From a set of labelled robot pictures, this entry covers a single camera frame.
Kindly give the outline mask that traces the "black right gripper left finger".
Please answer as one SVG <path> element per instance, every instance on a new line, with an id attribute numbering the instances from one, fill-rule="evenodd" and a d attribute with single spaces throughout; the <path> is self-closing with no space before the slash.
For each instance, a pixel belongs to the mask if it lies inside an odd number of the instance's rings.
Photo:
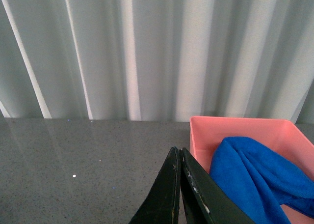
<path id="1" fill-rule="evenodd" d="M 169 150 L 158 175 L 131 224 L 177 224 L 180 210 L 181 158 Z"/>

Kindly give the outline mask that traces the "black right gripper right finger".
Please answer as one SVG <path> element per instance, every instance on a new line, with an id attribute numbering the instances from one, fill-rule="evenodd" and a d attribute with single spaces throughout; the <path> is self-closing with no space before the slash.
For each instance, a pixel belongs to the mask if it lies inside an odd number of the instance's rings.
<path id="1" fill-rule="evenodd" d="M 181 193 L 188 224 L 253 224 L 219 188 L 191 153 L 183 148 Z"/>

